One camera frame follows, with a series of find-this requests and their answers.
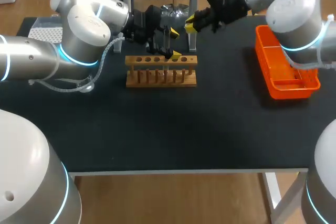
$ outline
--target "orange plastic basket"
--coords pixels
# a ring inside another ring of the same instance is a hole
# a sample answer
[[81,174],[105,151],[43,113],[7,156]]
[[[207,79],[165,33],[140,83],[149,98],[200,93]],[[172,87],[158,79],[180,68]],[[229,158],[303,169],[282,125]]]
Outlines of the orange plastic basket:
[[271,97],[302,99],[320,89],[317,69],[294,69],[268,26],[258,26],[256,32],[256,52]]

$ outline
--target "black tabletop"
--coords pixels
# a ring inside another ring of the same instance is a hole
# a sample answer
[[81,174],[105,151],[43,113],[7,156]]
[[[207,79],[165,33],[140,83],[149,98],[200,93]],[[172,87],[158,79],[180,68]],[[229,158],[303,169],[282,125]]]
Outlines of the black tabletop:
[[[33,22],[26,18],[18,35]],[[196,88],[126,88],[124,56],[145,53],[125,42],[121,54],[111,50],[92,92],[4,82],[0,109],[36,124],[70,172],[307,168],[336,117],[336,74],[321,70],[310,99],[270,98],[254,50],[264,23],[248,17],[200,33]],[[183,32],[172,46],[188,54]]]

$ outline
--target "wooden test tube rack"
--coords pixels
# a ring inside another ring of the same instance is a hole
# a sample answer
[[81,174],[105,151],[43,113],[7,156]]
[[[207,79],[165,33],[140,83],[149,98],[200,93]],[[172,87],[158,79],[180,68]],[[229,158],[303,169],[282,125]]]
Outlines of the wooden test tube rack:
[[[177,88],[195,87],[197,56],[181,56],[178,59],[166,60],[164,56],[126,56],[126,87],[128,88]],[[155,70],[138,69],[157,67]],[[186,66],[187,69],[176,70],[175,67]]]

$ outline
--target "clear tube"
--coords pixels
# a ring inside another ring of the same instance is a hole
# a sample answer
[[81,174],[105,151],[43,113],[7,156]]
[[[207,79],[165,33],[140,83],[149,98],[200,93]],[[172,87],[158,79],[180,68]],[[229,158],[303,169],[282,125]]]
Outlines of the clear tube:
[[77,92],[77,91],[80,91],[82,89],[85,89],[87,88],[88,86],[94,84],[101,72],[102,72],[102,69],[103,69],[103,65],[104,65],[104,61],[105,61],[105,57],[106,57],[106,54],[108,53],[108,51],[110,50],[110,48],[113,46],[113,44],[115,44],[116,42],[118,42],[119,40],[125,40],[125,37],[120,37],[120,38],[116,38],[114,39],[113,41],[111,41],[106,47],[105,47],[105,50],[101,56],[101,60],[100,60],[100,64],[99,64],[99,68],[98,68],[98,71],[97,71],[97,74],[96,76],[93,78],[92,81],[90,81],[89,83],[85,84],[84,86],[80,87],[80,88],[75,88],[75,89],[60,89],[60,88],[56,88],[48,83],[46,83],[45,81],[41,81],[41,80],[35,80],[36,82],[42,84],[43,86],[51,89],[51,90],[54,90],[56,92],[62,92],[62,93],[72,93],[72,92]]

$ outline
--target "blue object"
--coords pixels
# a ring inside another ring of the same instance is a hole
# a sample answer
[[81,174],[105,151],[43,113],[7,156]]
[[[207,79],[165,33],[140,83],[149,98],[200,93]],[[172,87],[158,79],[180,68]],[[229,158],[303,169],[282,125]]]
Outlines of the blue object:
[[[5,37],[4,36],[2,36],[2,35],[0,35],[0,38],[3,40],[3,42],[4,42],[4,44],[5,45],[8,45],[8,43],[7,43],[7,40],[5,39]],[[8,76],[8,74],[9,74],[9,69],[11,68],[11,55],[10,55],[10,53],[9,53],[9,49],[7,49],[7,52],[6,52],[6,54],[7,54],[7,67],[6,67],[6,72],[5,72],[5,75],[3,76],[3,78],[1,79],[1,81],[4,81],[4,80],[6,80],[6,78],[7,78],[7,76]]]

